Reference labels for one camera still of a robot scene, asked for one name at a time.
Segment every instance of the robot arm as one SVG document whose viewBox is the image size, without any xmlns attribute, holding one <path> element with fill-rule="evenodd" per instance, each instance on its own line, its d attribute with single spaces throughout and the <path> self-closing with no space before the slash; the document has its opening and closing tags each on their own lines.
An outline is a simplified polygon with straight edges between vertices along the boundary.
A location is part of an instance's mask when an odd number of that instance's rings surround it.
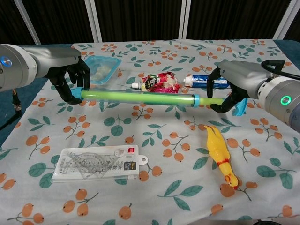
<svg viewBox="0 0 300 225">
<path fill-rule="evenodd" d="M 300 133 L 300 82 L 297 81 L 300 77 L 282 72 L 284 63 L 281 60 L 266 60 L 261 64 L 220 63 L 209 75 L 207 95 L 212 97 L 214 80 L 221 76 L 230 83 L 232 93 L 222 105 L 212 104 L 211 108 L 225 113 L 244 98 L 258 99 L 264 110 Z"/>
<path fill-rule="evenodd" d="M 0 45 L 0 53 L 0 91 L 23 87 L 36 77 L 45 77 L 65 102 L 76 105 L 81 100 L 72 96 L 65 73 L 78 87 L 90 87 L 90 69 L 76 49 Z"/>
</svg>

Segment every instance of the green plastic tube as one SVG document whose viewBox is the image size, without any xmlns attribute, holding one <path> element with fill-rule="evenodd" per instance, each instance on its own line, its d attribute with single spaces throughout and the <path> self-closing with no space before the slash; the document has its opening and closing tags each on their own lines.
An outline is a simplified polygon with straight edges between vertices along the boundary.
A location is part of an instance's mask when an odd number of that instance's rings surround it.
<svg viewBox="0 0 300 225">
<path fill-rule="evenodd" d="M 85 100 L 110 101 L 120 103 L 144 103 L 148 105 L 184 105 L 194 106 L 195 96 L 186 94 L 169 94 L 157 92 L 137 92 L 123 90 L 82 90 L 81 98 Z M 199 105 L 222 104 L 222 98 L 200 97 Z"/>
</svg>

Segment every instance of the blue plastic container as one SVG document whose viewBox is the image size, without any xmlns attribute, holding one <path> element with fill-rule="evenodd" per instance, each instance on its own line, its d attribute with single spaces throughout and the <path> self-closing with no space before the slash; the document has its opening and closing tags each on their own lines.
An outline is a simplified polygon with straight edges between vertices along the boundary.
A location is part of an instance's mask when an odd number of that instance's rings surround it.
<svg viewBox="0 0 300 225">
<path fill-rule="evenodd" d="M 90 83 L 101 85 L 106 83 L 117 71 L 121 60 L 93 55 L 85 60 L 85 63 L 90 68 Z"/>
</svg>

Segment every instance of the blue led light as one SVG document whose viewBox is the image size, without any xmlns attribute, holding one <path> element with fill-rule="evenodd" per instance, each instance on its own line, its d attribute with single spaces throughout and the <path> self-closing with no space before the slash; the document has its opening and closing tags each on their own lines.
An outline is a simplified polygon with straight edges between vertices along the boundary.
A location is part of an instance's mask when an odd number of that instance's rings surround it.
<svg viewBox="0 0 300 225">
<path fill-rule="evenodd" d="M 0 62 L 6 67 L 11 67 L 13 65 L 13 62 L 6 56 L 2 56 Z"/>
</svg>

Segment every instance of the yellow rubber chicken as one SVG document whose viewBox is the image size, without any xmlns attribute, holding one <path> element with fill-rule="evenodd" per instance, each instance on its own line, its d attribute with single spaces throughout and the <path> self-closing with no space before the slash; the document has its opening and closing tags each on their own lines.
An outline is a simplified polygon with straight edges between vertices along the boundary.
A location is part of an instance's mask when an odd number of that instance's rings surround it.
<svg viewBox="0 0 300 225">
<path fill-rule="evenodd" d="M 209 155 L 219 166 L 229 186 L 237 189 L 239 181 L 229 164 L 230 154 L 221 132 L 215 126 L 204 127 L 207 130 L 207 148 Z"/>
</svg>

